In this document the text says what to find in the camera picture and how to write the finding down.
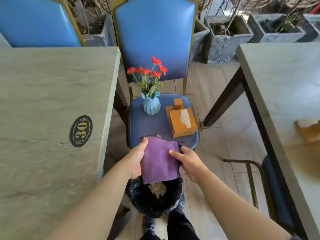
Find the person's right forearm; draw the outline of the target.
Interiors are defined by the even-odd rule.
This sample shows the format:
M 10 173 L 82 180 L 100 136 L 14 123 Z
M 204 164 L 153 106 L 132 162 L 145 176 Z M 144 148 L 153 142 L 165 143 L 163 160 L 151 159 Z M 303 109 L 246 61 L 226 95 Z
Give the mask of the person's right forearm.
M 291 240 L 292 235 L 246 202 L 207 168 L 194 174 L 197 185 L 228 240 Z

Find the light blue ribbed vase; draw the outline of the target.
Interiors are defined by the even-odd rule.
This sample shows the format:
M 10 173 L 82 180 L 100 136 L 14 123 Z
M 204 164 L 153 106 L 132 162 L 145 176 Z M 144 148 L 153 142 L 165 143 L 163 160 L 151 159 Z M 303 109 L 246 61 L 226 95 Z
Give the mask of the light blue ribbed vase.
M 159 91 L 154 92 L 154 97 L 147 97 L 144 93 L 142 93 L 143 98 L 143 109 L 148 115 L 155 115 L 160 111 L 161 103 L 158 96 L 161 93 Z

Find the person's left forearm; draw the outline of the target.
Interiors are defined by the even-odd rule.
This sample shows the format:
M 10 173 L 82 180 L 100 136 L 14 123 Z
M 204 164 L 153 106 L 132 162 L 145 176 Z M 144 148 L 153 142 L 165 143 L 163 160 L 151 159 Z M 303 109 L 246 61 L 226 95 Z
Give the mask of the person's left forearm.
M 126 157 L 120 160 L 46 240 L 106 240 L 130 178 L 129 166 Z

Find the crumpled paper waste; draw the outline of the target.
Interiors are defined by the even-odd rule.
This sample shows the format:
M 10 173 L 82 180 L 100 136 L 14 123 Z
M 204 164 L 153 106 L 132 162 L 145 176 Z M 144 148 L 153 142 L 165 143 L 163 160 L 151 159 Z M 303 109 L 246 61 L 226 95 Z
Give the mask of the crumpled paper waste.
M 155 195 L 157 199 L 160 199 L 166 194 L 166 185 L 160 182 L 154 182 L 149 184 L 148 188 L 151 190 L 151 193 Z

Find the black oval table number plaque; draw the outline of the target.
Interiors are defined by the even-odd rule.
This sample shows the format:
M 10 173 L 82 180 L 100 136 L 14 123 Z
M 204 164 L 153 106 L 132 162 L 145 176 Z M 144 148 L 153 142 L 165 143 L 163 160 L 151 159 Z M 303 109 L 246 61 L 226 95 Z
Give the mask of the black oval table number plaque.
M 69 141 L 72 146 L 80 148 L 85 145 L 91 137 L 93 122 L 87 115 L 78 117 L 72 124 L 69 132 Z

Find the bin with black bag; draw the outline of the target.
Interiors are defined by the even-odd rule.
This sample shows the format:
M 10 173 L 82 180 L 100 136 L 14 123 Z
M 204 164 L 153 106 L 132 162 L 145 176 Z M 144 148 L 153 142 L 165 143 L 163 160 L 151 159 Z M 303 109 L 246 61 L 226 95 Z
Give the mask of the bin with black bag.
M 125 193 L 129 197 L 132 205 L 145 216 L 160 218 L 164 214 L 169 214 L 177 206 L 182 197 L 184 182 L 180 173 L 178 178 L 162 181 L 157 192 L 151 189 L 155 186 L 144 184 L 142 176 L 129 179 L 125 188 Z

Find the orange wooden tissue box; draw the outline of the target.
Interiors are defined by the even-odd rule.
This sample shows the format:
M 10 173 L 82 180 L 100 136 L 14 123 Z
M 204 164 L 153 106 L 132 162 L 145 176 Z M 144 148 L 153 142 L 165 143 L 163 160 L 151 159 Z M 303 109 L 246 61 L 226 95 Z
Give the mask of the orange wooden tissue box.
M 173 138 L 192 135 L 198 129 L 198 125 L 191 108 L 174 110 L 172 106 L 167 106 L 165 110 Z M 185 121 L 182 120 L 182 115 L 186 115 L 186 113 L 188 113 L 190 120 L 190 123 L 187 125 Z

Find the person's right hand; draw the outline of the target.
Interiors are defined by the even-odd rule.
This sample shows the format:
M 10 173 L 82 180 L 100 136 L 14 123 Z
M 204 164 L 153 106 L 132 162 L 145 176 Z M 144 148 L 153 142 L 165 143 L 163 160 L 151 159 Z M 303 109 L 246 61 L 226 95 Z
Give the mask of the person's right hand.
M 185 160 L 180 161 L 183 170 L 191 181 L 198 184 L 208 168 L 193 150 L 182 146 L 180 153 L 185 155 Z

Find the red artificial flowers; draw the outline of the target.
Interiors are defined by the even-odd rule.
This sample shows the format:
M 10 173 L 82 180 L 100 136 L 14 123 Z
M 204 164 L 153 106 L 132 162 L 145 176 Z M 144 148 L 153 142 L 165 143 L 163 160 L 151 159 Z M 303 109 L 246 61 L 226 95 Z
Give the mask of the red artificial flowers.
M 127 69 L 127 74 L 133 79 L 128 84 L 128 87 L 139 87 L 142 95 L 146 98 L 154 99 L 156 92 L 160 91 L 163 83 L 160 82 L 162 75 L 165 75 L 167 68 L 161 65 L 161 60 L 151 57 L 153 62 L 152 69 L 143 68 L 142 66 L 135 68 L 131 67 Z

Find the purple cleaning cloth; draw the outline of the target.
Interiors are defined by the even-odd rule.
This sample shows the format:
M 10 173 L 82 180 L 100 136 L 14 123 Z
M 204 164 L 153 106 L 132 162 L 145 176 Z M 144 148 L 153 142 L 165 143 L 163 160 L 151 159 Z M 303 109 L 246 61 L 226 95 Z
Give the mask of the purple cleaning cloth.
M 169 150 L 180 152 L 176 141 L 163 140 L 157 136 L 146 136 L 148 144 L 141 160 L 143 184 L 171 181 L 179 177 L 180 161 L 169 154 Z

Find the person's black trousers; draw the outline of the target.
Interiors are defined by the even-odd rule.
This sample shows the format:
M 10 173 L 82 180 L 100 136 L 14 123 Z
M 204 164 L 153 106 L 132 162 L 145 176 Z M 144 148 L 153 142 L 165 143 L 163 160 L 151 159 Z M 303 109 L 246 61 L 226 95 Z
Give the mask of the person's black trousers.
M 180 206 L 169 213 L 167 236 L 168 240 L 200 240 Z

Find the grey stone table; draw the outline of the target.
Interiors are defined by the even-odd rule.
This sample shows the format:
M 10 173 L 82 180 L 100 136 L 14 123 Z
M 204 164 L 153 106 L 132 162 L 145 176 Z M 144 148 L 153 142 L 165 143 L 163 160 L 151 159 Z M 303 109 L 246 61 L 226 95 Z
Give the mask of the grey stone table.
M 0 240 L 44 240 L 103 175 L 118 47 L 0 48 Z M 88 142 L 70 128 L 89 116 Z
M 296 124 L 320 119 L 320 42 L 241 44 L 236 54 L 240 67 L 203 123 L 212 126 L 245 92 L 308 240 L 320 240 L 320 140 L 308 142 Z

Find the white tissue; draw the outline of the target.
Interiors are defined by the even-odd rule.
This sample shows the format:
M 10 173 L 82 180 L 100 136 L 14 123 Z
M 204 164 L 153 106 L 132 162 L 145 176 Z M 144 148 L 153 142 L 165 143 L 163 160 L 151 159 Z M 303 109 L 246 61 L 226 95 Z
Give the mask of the white tissue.
M 181 110 L 180 120 L 182 124 L 186 125 L 187 129 L 190 129 L 192 127 L 189 112 L 187 109 Z

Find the blue chair with gold frame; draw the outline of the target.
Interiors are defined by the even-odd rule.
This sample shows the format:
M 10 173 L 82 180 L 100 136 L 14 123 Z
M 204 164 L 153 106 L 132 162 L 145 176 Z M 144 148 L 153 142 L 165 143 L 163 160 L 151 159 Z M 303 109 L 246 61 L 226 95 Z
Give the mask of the blue chair with gold frame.
M 0 34 L 13 48 L 86 46 L 67 0 L 0 0 Z
M 173 138 L 166 107 L 173 105 L 174 99 L 182 99 L 185 108 L 192 108 L 186 87 L 198 0 L 115 0 L 111 5 L 124 68 L 151 69 L 154 57 L 168 69 L 160 82 L 183 79 L 182 94 L 156 93 L 161 107 L 155 115 L 144 111 L 147 99 L 134 98 L 129 88 L 127 145 L 132 149 L 140 137 L 159 134 L 162 139 L 194 150 L 199 142 L 198 130 Z
M 289 206 L 286 201 L 287 197 L 281 189 L 280 181 L 277 179 L 275 169 L 268 155 L 264 157 L 262 164 L 259 164 L 253 160 L 223 159 L 223 161 L 246 165 L 253 205 L 259 209 L 253 172 L 251 169 L 251 166 L 254 165 L 258 169 L 261 176 L 262 187 L 270 218 L 287 230 L 290 234 L 300 233 L 299 229 L 297 228 L 296 218 L 290 215 L 293 208 Z

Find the grey stone planter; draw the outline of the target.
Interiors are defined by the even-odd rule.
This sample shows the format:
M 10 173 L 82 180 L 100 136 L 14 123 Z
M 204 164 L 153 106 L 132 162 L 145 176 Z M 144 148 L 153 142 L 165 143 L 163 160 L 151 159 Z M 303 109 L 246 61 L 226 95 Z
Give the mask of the grey stone planter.
M 247 21 L 240 15 L 207 15 L 203 22 L 209 29 L 202 45 L 206 64 L 228 63 L 238 46 L 248 43 L 253 37 Z
M 106 14 L 99 16 L 82 31 L 82 37 L 87 47 L 118 46 L 113 18 Z
M 195 20 L 193 43 L 190 51 L 190 62 L 202 54 L 202 44 L 210 30 L 198 18 Z
M 320 14 L 304 14 L 298 26 L 305 31 L 305 34 L 296 43 L 320 43 Z
M 276 28 L 285 18 L 284 14 L 250 14 L 247 24 L 253 32 L 248 44 L 260 43 L 294 43 L 306 32 L 300 26 L 294 26 L 291 21 Z

